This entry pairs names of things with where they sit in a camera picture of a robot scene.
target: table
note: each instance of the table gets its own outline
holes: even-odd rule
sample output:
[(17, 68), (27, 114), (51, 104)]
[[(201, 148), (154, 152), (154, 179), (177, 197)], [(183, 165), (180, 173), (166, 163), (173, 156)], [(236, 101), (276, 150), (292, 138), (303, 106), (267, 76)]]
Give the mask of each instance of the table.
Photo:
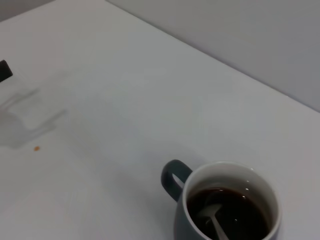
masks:
[(0, 35), (1, 239), (172, 240), (172, 159), (256, 169), (279, 239), (317, 239), (319, 113), (104, 0), (55, 0)]

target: coffee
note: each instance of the coffee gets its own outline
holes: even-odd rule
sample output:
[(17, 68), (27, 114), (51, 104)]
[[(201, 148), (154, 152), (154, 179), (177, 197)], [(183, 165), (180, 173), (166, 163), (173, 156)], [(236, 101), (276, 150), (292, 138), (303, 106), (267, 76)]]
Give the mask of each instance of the coffee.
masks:
[(264, 214), (247, 196), (227, 188), (207, 188), (193, 194), (187, 209), (197, 228), (219, 240), (216, 228), (204, 209), (220, 205), (214, 215), (229, 240), (262, 240), (270, 232)]

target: spoon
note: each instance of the spoon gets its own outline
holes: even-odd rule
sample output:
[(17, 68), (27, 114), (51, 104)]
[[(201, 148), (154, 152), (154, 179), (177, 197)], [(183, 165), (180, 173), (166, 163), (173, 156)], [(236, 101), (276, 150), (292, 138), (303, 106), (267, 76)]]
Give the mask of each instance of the spoon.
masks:
[(212, 220), (216, 234), (218, 235), (219, 240), (229, 240), (224, 230), (220, 226), (218, 220), (216, 219), (216, 213), (222, 207), (221, 204), (214, 204), (206, 207), (201, 212), (199, 212), (198, 217), (209, 217)]

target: wall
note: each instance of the wall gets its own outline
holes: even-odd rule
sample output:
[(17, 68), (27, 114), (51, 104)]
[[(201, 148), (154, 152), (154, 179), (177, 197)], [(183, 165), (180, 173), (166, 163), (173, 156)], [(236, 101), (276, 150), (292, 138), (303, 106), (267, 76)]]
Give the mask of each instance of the wall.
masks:
[(319, 0), (110, 0), (320, 111)]
[(0, 22), (53, 0), (0, 0)]

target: gray mug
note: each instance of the gray mug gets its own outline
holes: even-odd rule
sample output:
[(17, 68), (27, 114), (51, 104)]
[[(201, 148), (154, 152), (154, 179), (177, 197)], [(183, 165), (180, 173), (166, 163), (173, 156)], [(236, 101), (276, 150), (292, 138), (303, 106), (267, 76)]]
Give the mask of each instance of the gray mug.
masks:
[[(183, 188), (175, 181), (173, 175), (184, 183)], [(211, 240), (197, 228), (187, 209), (187, 199), (196, 193), (197, 188), (203, 183), (209, 182), (211, 186), (216, 184), (217, 187), (234, 189), (258, 203), (270, 229), (269, 234), (261, 240), (277, 238), (282, 216), (279, 197), (271, 185), (252, 168), (233, 162), (217, 162), (192, 171), (183, 162), (172, 160), (162, 170), (161, 184), (177, 202), (173, 229), (175, 240)], [(245, 192), (247, 189), (253, 189), (252, 195)]]

